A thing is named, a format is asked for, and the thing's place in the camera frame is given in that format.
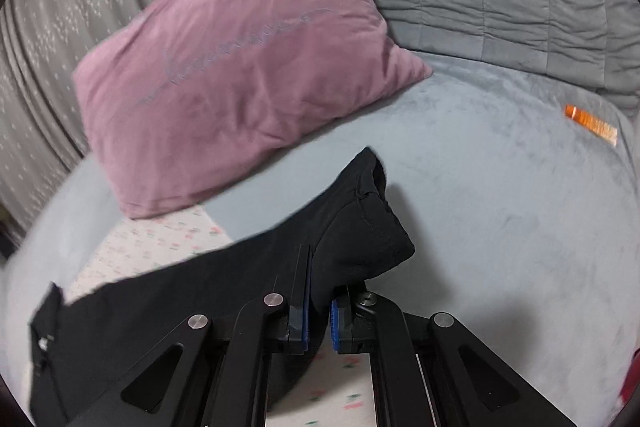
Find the black long coat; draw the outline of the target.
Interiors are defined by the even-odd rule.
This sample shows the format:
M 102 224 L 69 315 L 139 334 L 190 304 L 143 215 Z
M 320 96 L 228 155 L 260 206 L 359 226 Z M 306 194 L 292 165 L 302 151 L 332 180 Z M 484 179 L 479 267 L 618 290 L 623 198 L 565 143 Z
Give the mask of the black long coat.
M 316 353 L 337 289 L 378 277 L 416 251 L 385 189 L 381 161 L 366 147 L 326 191 L 265 232 L 74 303 L 51 286 L 29 324 L 36 425 L 67 425 L 191 315 L 231 317 L 254 298 L 289 291 L 304 246 L 312 254 L 309 351 Z

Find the cherry print sheet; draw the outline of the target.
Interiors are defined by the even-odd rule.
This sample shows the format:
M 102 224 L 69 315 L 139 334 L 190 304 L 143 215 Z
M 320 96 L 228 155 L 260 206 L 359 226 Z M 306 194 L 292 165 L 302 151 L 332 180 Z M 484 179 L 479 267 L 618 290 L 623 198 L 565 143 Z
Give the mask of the cherry print sheet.
M 64 291 L 66 303 L 107 283 L 151 272 L 232 243 L 201 206 L 151 220 L 124 218 Z M 268 426 L 373 426 L 367 355 L 339 355 L 331 334 L 295 387 L 267 413 Z

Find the pink velvet pillow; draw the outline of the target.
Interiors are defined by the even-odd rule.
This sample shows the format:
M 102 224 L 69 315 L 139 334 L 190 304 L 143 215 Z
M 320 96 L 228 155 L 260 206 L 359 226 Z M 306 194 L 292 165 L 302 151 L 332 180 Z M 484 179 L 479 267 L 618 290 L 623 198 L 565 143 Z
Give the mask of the pink velvet pillow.
M 155 0 L 73 80 L 120 210 L 148 219 L 431 72 L 373 0 Z

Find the orange snack wrapper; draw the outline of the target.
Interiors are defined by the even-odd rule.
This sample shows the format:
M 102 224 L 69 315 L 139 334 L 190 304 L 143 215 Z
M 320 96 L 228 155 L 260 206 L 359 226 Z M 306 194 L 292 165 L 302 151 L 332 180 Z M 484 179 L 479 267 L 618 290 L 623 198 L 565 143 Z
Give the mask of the orange snack wrapper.
M 564 114 L 579 126 L 597 135 L 600 139 L 610 143 L 612 146 L 617 145 L 618 129 L 612 124 L 608 124 L 606 121 L 575 105 L 567 104 L 564 108 Z

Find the grey dotted curtain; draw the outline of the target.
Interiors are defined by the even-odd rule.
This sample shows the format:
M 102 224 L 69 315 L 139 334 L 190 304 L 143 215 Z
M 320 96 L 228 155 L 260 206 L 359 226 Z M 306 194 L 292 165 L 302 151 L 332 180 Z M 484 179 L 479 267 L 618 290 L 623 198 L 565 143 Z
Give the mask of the grey dotted curtain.
M 152 0 L 6 0 L 1 206 L 24 234 L 88 152 L 72 72 Z

